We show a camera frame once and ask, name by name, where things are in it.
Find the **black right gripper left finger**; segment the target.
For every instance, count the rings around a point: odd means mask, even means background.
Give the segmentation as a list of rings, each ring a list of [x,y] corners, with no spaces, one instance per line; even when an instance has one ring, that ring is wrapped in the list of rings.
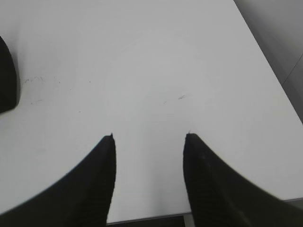
[[[0,216],[2,227],[104,227],[116,181],[116,145],[104,136],[67,175]]]

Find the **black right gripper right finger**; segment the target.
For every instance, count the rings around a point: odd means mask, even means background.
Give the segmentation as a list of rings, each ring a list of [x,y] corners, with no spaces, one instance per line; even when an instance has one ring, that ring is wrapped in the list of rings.
[[[194,133],[183,150],[183,175],[197,227],[301,227],[302,209],[257,187]]]

